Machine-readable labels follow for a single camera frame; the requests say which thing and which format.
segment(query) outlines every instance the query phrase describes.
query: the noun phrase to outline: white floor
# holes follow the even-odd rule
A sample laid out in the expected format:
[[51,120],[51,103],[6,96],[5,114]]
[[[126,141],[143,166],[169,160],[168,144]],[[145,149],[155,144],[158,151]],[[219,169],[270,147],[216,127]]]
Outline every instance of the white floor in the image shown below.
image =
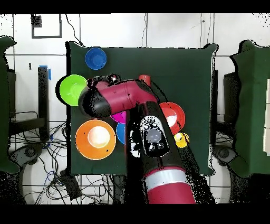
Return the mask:
[[[140,14],[68,14],[69,22],[75,29],[75,35],[85,46],[146,46],[145,13]],[[148,14],[147,47],[152,48],[203,48],[207,43],[217,43],[219,48],[215,58],[215,68],[218,77],[218,113],[224,114],[223,76],[235,71],[230,55],[237,53],[243,40],[253,40],[261,46],[270,45],[269,17],[267,14]],[[8,66],[15,69],[16,110],[38,112],[37,98],[37,67],[47,65],[51,69],[49,80],[50,127],[55,127],[66,120],[66,107],[55,95],[57,81],[66,75],[65,41],[76,41],[72,27],[62,14],[63,37],[49,39],[32,39],[30,15],[1,15],[0,35],[14,38],[14,47],[6,50]],[[59,35],[58,14],[42,14],[42,27],[35,28],[35,35]],[[20,114],[17,119],[34,118],[35,114]],[[54,138],[64,139],[59,131]],[[21,143],[12,143],[10,150],[20,147]],[[44,150],[41,158],[47,171],[52,170],[52,161]],[[57,157],[60,170],[66,166],[66,157]],[[211,191],[218,203],[227,203],[230,193],[230,178],[228,170],[218,165],[213,158],[212,166],[215,175],[207,177]],[[44,188],[47,174],[43,163],[39,160],[35,165],[26,167],[23,179],[24,194],[40,192]],[[99,184],[90,182],[99,180],[100,176],[79,176],[79,183],[85,194],[99,194]],[[28,203],[34,203],[38,193],[26,196]],[[107,194],[102,201],[106,202]],[[92,199],[85,198],[83,203]],[[42,203],[63,203],[62,200],[44,200]]]

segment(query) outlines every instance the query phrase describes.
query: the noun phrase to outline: green bowl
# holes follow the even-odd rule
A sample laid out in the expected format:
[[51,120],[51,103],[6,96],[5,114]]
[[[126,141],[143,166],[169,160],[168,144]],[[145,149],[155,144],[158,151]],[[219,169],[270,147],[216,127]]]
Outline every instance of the green bowl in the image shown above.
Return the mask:
[[70,106],[78,106],[78,99],[87,80],[77,74],[66,77],[60,84],[60,96]]

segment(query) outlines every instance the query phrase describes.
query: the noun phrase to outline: dark green table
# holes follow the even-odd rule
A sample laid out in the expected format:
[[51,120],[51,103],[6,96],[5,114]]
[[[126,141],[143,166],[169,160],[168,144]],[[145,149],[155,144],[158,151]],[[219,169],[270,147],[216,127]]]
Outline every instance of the dark green table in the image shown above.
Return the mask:
[[[122,80],[138,79],[140,74],[150,75],[168,100],[184,110],[186,123],[183,132],[190,137],[190,148],[199,165],[200,174],[213,174],[213,170],[208,167],[209,113],[211,57],[217,45],[210,44],[205,49],[102,48],[107,55],[107,63],[101,70],[91,70],[86,65],[84,58],[89,48],[73,42],[67,42],[66,46],[67,59],[70,54],[71,65],[67,74],[79,74],[89,79],[116,73]],[[164,102],[159,90],[154,86],[152,88],[160,101]],[[119,140],[113,153],[103,160],[88,160],[79,153],[75,145],[75,133],[87,120],[78,107],[71,107],[71,173],[126,174],[124,145]],[[101,120],[116,130],[117,123],[110,117]]]

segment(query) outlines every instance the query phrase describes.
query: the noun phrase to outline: blue bowl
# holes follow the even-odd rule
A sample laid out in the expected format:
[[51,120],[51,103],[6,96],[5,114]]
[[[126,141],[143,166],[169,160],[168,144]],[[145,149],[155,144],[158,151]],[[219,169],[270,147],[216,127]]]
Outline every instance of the blue bowl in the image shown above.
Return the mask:
[[85,55],[85,63],[90,69],[102,69],[107,62],[106,54],[100,48],[91,48]]
[[118,140],[125,145],[125,124],[121,123],[117,124],[116,135]]

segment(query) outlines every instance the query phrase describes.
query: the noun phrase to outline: yellow bowl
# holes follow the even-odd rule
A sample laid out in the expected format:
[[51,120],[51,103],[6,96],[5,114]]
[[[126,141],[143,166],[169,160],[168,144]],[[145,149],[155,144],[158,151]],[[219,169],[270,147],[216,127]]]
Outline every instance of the yellow bowl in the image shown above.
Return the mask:
[[174,138],[175,138],[176,145],[179,148],[184,148],[189,144],[189,137],[185,133],[179,132],[174,136]]

